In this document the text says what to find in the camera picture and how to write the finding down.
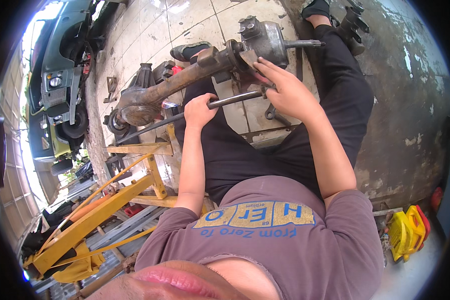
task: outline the lips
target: lips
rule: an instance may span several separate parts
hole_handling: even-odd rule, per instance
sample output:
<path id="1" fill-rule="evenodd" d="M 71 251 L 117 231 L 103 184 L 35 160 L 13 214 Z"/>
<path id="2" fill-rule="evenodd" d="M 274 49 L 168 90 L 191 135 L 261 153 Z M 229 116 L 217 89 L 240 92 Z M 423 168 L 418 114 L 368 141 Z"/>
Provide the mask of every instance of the lips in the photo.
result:
<path id="1" fill-rule="evenodd" d="M 136 279 L 153 283 L 167 283 L 177 289 L 202 297 L 219 299 L 216 288 L 208 281 L 189 272 L 156 265 L 144 269 Z"/>

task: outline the leg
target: leg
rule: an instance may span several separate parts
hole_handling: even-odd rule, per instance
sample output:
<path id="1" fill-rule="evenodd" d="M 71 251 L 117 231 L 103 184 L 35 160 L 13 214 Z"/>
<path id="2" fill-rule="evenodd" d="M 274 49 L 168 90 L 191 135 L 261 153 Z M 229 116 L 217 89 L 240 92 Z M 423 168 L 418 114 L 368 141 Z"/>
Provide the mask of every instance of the leg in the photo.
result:
<path id="1" fill-rule="evenodd" d="M 196 63 L 192 57 L 190 63 Z M 205 93 L 216 94 L 211 78 L 200 80 L 186 88 L 183 105 Z M 185 119 L 175 122 L 175 134 L 183 146 Z M 266 158 L 227 124 L 222 108 L 201 133 L 205 161 L 205 191 L 220 205 L 223 196 L 235 184 L 258 176 L 273 175 Z"/>
<path id="2" fill-rule="evenodd" d="M 328 86 L 320 104 L 354 167 L 367 133 L 373 92 L 335 29 L 324 23 L 314 27 L 316 38 L 326 43 L 321 50 L 320 64 Z M 303 124 L 287 136 L 273 156 L 278 168 L 320 197 L 310 141 Z"/>

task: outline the gray t-shirt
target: gray t-shirt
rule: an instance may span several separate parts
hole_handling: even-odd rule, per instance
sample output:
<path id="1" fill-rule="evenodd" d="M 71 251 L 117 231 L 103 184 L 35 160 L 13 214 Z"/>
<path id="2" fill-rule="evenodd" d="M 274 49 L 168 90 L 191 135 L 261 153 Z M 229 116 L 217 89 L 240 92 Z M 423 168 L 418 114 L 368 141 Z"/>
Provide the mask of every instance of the gray t-shirt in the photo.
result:
<path id="1" fill-rule="evenodd" d="M 384 269 L 372 205 L 363 193 L 343 191 L 325 211 L 309 189 L 280 176 L 236 184 L 200 219 L 188 208 L 167 210 L 135 269 L 226 257 L 256 264 L 287 300 L 370 299 Z"/>

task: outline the forearm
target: forearm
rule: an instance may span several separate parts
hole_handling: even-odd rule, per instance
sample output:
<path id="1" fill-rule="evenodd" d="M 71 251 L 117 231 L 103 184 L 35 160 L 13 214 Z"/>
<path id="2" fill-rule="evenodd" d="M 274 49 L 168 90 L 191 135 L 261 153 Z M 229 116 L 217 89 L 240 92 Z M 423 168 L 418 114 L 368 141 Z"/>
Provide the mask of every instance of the forearm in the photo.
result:
<path id="1" fill-rule="evenodd" d="M 186 207 L 200 216 L 204 204 L 205 163 L 201 141 L 202 131 L 185 129 L 178 198 L 174 207 Z"/>
<path id="2" fill-rule="evenodd" d="M 343 190 L 356 189 L 355 173 L 335 130 L 319 104 L 313 110 L 313 114 L 301 121 L 308 131 L 322 198 Z"/>

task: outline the yellow container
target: yellow container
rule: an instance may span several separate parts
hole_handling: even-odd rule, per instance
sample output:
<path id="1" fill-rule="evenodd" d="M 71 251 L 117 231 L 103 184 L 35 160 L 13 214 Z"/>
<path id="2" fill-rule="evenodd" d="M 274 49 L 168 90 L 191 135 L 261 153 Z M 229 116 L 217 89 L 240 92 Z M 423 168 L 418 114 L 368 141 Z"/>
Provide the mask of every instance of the yellow container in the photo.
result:
<path id="1" fill-rule="evenodd" d="M 408 207 L 406 212 L 406 217 L 408 219 L 408 223 L 410 223 L 410 227 L 412 228 L 412 242 L 406 254 L 403 255 L 403 261 L 406 262 L 410 258 L 410 254 L 415 253 L 420 248 L 420 245 L 423 243 L 423 239 L 425 238 L 425 224 L 420 217 L 419 211 L 415 205 L 411 205 Z"/>
<path id="2" fill-rule="evenodd" d="M 413 229 L 404 212 L 393 214 L 390 220 L 388 235 L 390 236 L 393 260 L 397 261 L 400 257 L 406 255 L 412 247 Z"/>

